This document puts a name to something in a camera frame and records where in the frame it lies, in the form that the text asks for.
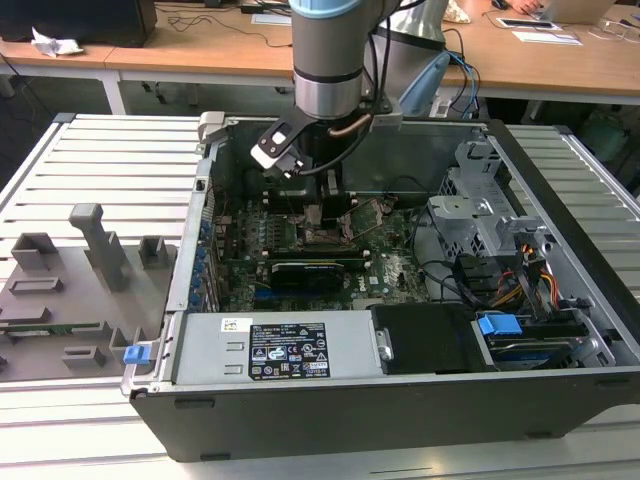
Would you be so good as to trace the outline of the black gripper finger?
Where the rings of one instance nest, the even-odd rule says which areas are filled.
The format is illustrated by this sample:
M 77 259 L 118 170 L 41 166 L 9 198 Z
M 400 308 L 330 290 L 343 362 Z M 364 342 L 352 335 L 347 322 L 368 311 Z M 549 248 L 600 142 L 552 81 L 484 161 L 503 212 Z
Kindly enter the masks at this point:
M 336 219 L 344 213 L 347 204 L 341 170 L 327 170 L 322 175 L 322 181 L 322 218 Z

